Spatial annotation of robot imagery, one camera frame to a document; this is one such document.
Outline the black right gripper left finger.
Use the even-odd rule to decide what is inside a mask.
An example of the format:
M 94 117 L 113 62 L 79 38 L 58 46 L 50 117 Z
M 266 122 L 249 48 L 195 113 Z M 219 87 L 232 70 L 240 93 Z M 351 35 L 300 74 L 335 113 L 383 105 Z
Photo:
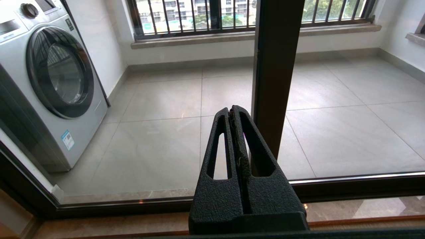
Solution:
M 227 179 L 215 180 L 219 136 L 224 136 Z M 190 233 L 234 233 L 235 219 L 243 215 L 229 110 L 218 111 L 211 127 L 198 183 L 189 213 Z

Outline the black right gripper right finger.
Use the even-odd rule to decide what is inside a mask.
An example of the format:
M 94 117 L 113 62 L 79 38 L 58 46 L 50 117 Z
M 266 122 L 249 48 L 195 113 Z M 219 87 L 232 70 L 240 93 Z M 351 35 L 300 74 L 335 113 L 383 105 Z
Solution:
M 244 212 L 306 214 L 248 111 L 232 106 L 232 136 Z

